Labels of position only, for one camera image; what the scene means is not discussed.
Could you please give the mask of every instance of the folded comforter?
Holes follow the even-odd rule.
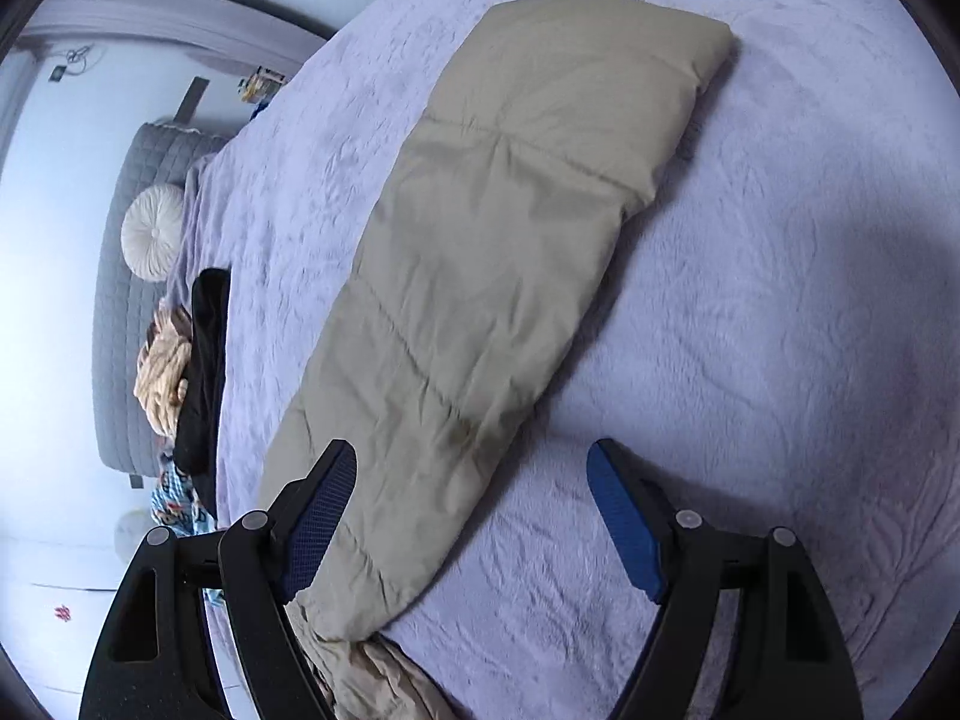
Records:
[[[330,440],[357,451],[352,499],[288,607],[338,716],[446,716],[402,654],[338,646],[440,568],[730,47],[723,23],[641,1],[521,0],[440,76],[261,481],[267,507]]]

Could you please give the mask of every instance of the gray upholstered headboard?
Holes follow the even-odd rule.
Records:
[[[93,421],[100,459],[111,469],[157,475],[157,438],[133,397],[136,355],[165,284],[134,276],[120,250],[128,207],[154,184],[184,186],[189,167],[219,151],[226,138],[163,124],[144,124],[120,169],[100,249],[93,308]]]

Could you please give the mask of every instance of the cable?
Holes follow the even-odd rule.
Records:
[[[66,50],[66,52],[55,53],[51,56],[64,57],[68,67],[72,65],[83,64],[79,70],[67,70],[66,73],[64,73],[65,76],[82,76],[84,73],[86,73],[86,59],[88,58],[91,49],[93,49],[93,45],[88,44],[86,46],[81,46],[78,49]]]

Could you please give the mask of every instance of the crumpled fabric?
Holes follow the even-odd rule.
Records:
[[[191,343],[178,330],[176,312],[160,306],[148,331],[147,343],[136,358],[133,395],[158,436],[174,439],[176,422],[184,405],[187,383],[184,370],[190,360]]]
[[[337,720],[457,720],[440,688],[390,640],[380,635],[360,642],[323,640],[304,609],[292,609],[287,610],[291,628]]]

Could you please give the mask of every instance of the blue patterned fabric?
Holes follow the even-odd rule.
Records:
[[[217,521],[200,503],[193,481],[180,473],[169,455],[160,456],[160,476],[150,494],[150,517],[157,525],[166,525],[178,538],[203,536],[217,530]],[[224,605],[224,591],[205,589],[206,600]]]

